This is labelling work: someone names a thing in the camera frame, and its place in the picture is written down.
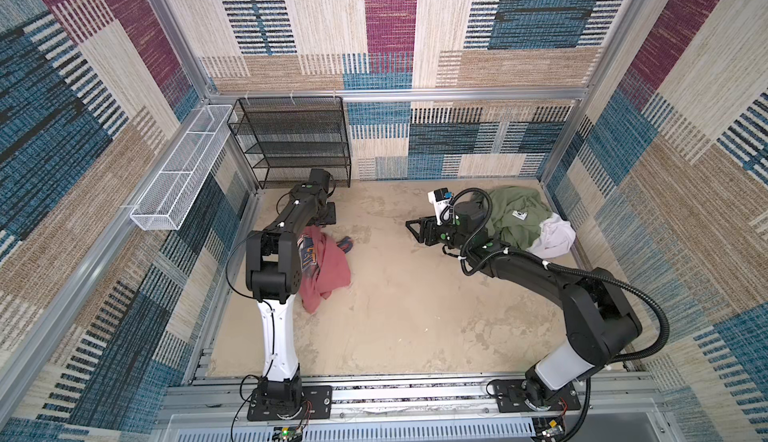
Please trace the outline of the red cloth with print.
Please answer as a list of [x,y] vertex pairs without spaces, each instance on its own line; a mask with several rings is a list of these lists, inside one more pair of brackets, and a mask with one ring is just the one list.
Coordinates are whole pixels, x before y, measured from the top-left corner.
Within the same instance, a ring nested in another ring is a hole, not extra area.
[[349,236],[336,241],[320,227],[304,229],[298,242],[302,270],[299,294],[306,312],[315,313],[334,290],[350,285],[346,256],[353,246]]

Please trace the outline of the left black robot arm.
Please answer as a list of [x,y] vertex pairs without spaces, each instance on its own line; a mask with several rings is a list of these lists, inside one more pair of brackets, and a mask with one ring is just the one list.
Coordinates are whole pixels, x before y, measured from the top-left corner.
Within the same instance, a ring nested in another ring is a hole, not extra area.
[[302,281],[299,236],[316,222],[335,220],[333,176],[310,170],[294,185],[276,220],[248,234],[245,283],[257,301],[263,328],[264,367],[255,402],[294,411],[301,403],[301,376],[294,347],[293,308]]

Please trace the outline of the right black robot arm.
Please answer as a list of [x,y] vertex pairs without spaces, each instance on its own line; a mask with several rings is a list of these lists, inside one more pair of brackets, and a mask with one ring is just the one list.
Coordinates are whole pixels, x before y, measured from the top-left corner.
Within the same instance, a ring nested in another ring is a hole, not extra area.
[[525,374],[521,390],[533,407],[552,405],[561,389],[597,373],[642,333],[622,289],[602,269],[580,271],[546,261],[488,234],[479,202],[460,202],[444,220],[405,222],[415,240],[454,251],[464,270],[511,282],[562,312],[565,340]]

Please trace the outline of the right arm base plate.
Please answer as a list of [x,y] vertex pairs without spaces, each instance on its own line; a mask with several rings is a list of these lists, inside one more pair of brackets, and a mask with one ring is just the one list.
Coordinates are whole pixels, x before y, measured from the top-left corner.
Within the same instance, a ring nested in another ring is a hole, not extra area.
[[582,403],[572,383],[553,391],[546,385],[524,378],[492,379],[486,394],[495,400],[501,413],[563,412],[580,410]]

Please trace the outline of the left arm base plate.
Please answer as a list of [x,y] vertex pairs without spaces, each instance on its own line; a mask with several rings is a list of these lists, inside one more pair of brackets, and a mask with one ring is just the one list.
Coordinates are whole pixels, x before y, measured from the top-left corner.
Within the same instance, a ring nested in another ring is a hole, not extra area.
[[253,390],[246,417],[249,422],[329,419],[332,401],[330,385],[300,387],[268,381]]

